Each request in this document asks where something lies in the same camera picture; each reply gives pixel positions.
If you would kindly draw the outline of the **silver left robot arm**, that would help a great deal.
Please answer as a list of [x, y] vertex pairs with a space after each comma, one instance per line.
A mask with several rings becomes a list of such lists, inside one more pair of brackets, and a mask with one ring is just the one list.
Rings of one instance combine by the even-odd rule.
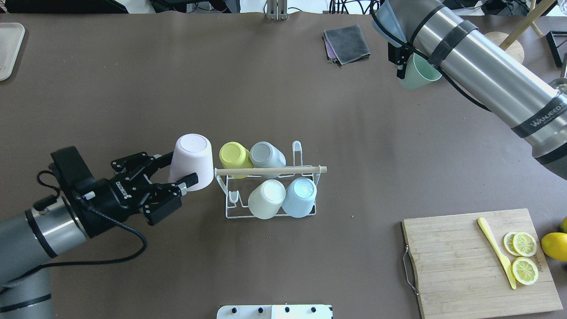
[[[132, 215], [143, 214], [154, 226], [182, 206], [184, 196], [198, 183], [191, 172], [169, 183], [152, 183], [150, 178], [172, 164], [173, 153], [160, 156], [146, 152], [112, 162], [115, 176], [95, 180], [76, 147], [51, 154], [53, 163], [37, 174], [57, 180], [54, 195], [39, 201], [26, 212], [1, 222], [0, 280], [3, 319], [52, 317], [49, 268], [99, 266], [122, 263], [141, 255], [147, 248], [144, 236], [126, 226]], [[142, 242], [134, 254], [103, 261], [55, 262], [51, 259], [83, 244], [113, 227], [126, 230]]]

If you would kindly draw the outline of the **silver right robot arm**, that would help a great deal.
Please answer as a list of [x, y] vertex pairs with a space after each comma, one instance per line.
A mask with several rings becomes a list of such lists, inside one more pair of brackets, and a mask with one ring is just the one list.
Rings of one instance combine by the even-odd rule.
[[386, 0], [371, 12], [376, 28], [452, 78], [532, 147], [532, 156], [567, 175], [566, 94], [537, 77], [438, 0]]

